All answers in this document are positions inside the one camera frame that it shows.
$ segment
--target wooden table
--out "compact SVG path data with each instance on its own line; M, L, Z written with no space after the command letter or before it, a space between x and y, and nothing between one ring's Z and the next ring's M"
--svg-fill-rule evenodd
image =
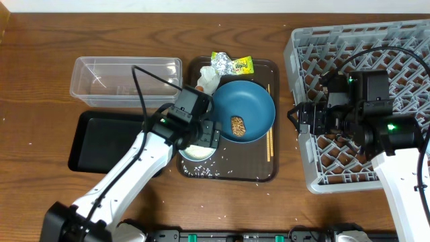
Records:
M174 162L152 179L124 218L148 229L287 231L355 222L394 230L382 190L311 194L297 134L286 118L282 51L292 30L313 26L424 19L430 15L334 14L12 14L0 45L0 241L38 240L45 212L72 204L100 174L67 167L79 115L90 107L69 94L80 56L174 56L183 61L225 51L277 63L280 163L268 184L189 179Z

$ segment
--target clear plastic container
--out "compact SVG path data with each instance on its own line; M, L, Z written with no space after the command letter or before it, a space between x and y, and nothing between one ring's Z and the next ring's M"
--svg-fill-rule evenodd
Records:
M182 87L182 62L178 58L79 57L73 69L70 94L91 107L139 108L132 65ZM180 93L176 88L138 70L136 76L147 108L176 102Z

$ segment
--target food item on plate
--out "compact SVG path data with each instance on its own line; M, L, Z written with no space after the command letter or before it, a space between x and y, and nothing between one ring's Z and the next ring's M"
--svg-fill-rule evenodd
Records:
M191 159L202 160L202 159L207 159L211 154L213 154L215 149L210 147L200 147L197 145L190 145L188 148L186 148L183 151Z
M198 91L204 91L204 88L202 86L197 86L196 90L198 90Z
M242 137L245 135L247 129L245 128L245 124L243 123L243 119L241 117L234 116L231 118L231 130L237 137Z

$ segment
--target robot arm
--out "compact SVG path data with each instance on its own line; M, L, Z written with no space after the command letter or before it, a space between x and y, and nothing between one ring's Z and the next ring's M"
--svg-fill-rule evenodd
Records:
M205 93L184 87L174 105L162 106L145 121L147 130L138 134L130 150L93 189L71 207L57 202L48 210L40 241L144 241L141 231L131 231L123 224L117 227L118 222L148 180L177 150L190 145L218 147L220 125L209 121L214 109L211 100ZM167 115L162 114L167 108ZM136 159L145 135L145 147Z
M84 218L88 216L94 201L119 172L131 162L142 144L144 135L143 132L139 133L130 150L117 165L93 189L73 202L73 205L78 207L76 211L78 215ZM173 147L165 144L165 139L154 133L149 132L147 135L145 149L138 161L114 184L91 217L93 223L99 220L104 221L106 229L111 233L114 232L123 213L149 179L166 166L171 159Z
M384 188L396 226L399 241L428 241L430 226L424 213L420 195L413 188L417 185L419 150L396 150L396 155L381 153L372 159L372 166ZM430 184L427 163L423 169L424 184ZM425 190L430 199L430 190Z
M425 149L425 141L413 116L392 113L387 72L353 71L349 78L339 73L326 86L327 103L300 103L288 112L288 118L300 134L336 134L353 151L350 140L361 146L355 152L372 162L399 241L428 241L430 226L417 191L419 149ZM296 112L298 121L292 116ZM430 184L427 162L422 170L424 184ZM430 198L428 188L425 197Z

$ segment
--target rice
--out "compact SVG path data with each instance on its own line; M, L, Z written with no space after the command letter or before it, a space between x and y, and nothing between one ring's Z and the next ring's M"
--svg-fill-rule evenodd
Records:
M208 147L200 147L197 145L190 145L183 152L191 159L202 160L208 158L215 149Z

